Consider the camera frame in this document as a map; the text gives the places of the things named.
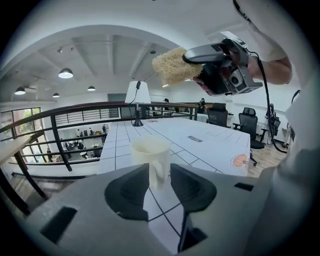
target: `table lamp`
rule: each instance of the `table lamp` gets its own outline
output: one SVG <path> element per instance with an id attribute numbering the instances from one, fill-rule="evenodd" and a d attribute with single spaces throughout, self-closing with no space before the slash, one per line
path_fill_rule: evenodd
<path id="1" fill-rule="evenodd" d="M 139 104 L 151 104 L 147 83 L 143 81 L 130 82 L 125 97 L 125 103 L 136 104 L 135 122 L 133 123 L 133 126 L 143 126 L 144 124 L 140 120 Z"/>

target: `pendant light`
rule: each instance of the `pendant light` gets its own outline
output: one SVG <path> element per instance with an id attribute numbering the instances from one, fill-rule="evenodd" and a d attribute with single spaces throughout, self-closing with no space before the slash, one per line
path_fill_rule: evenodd
<path id="1" fill-rule="evenodd" d="M 64 79 L 72 78 L 73 76 L 74 76 L 74 74 L 73 74 L 72 70 L 67 67 L 63 68 L 58 75 L 58 77 L 64 78 Z"/>
<path id="2" fill-rule="evenodd" d="M 89 86 L 87 90 L 88 90 L 88 91 L 95 91 L 96 88 L 94 88 L 93 86 Z"/>
<path id="3" fill-rule="evenodd" d="M 18 89 L 16 89 L 14 94 L 15 95 L 24 95 L 25 93 L 26 93 L 25 89 L 22 86 L 20 86 Z"/>

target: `wooden floor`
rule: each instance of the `wooden floor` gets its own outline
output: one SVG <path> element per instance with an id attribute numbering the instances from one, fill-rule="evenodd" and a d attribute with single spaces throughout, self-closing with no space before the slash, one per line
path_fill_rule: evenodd
<path id="1" fill-rule="evenodd" d="M 279 142 L 277 146 L 280 149 L 283 149 Z M 273 145 L 265 145 L 263 149 L 253 149 L 253 158 L 258 162 L 256 166 L 253 165 L 253 162 L 249 162 L 248 176 L 258 178 L 263 169 L 268 167 L 277 166 L 281 160 L 286 157 L 285 153 L 281 153 L 276 150 Z M 52 180 L 52 179 L 38 179 L 35 178 L 34 181 L 38 186 L 44 191 L 44 193 L 50 198 L 54 194 L 59 193 L 67 186 L 75 182 L 76 180 Z M 29 205 L 30 209 L 33 210 L 39 206 L 43 200 L 30 185 L 30 183 L 23 176 L 16 175 L 10 181 L 10 184 L 18 195 Z M 24 218 L 25 216 L 11 203 L 9 199 L 5 200 L 14 212 L 14 214 L 19 218 Z"/>

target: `ceramic mug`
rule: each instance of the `ceramic mug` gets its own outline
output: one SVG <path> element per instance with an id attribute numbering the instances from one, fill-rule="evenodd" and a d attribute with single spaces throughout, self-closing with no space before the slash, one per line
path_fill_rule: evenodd
<path id="1" fill-rule="evenodd" d="M 130 144 L 132 163 L 149 163 L 149 185 L 162 188 L 170 173 L 170 144 L 157 136 L 146 135 Z"/>

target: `black lamp base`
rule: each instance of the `black lamp base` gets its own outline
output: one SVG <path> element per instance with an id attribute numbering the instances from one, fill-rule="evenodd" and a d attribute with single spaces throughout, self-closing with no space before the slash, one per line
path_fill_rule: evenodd
<path id="1" fill-rule="evenodd" d="M 134 126 L 134 127 L 144 126 L 144 124 L 140 120 L 140 112 L 139 112 L 139 110 L 137 110 L 135 112 L 135 121 L 134 121 L 132 126 Z"/>

